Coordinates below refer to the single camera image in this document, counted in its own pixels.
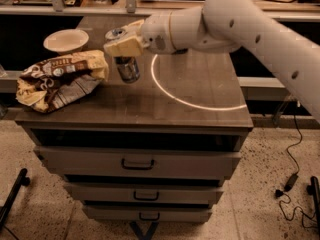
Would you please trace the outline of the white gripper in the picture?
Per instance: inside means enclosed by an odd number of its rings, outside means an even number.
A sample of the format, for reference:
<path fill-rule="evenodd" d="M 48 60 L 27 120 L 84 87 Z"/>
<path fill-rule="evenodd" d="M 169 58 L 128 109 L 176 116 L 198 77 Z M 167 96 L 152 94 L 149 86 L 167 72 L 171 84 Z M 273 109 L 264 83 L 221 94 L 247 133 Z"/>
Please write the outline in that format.
<path fill-rule="evenodd" d="M 170 14 L 157 13 L 123 26 L 125 36 L 108 41 L 104 51 L 111 57 L 135 57 L 148 50 L 155 54 L 173 54 L 176 49 L 169 30 Z"/>

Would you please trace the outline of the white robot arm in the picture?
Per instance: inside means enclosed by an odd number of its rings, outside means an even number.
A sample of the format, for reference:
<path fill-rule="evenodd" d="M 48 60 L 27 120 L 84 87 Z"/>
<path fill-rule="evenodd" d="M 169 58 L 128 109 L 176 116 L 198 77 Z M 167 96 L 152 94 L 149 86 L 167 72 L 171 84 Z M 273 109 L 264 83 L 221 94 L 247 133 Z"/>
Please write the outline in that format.
<path fill-rule="evenodd" d="M 105 35 L 105 52 L 136 57 L 149 50 L 231 52 L 247 49 L 320 121 L 320 46 L 268 17 L 251 0 L 205 0 L 161 11 Z"/>

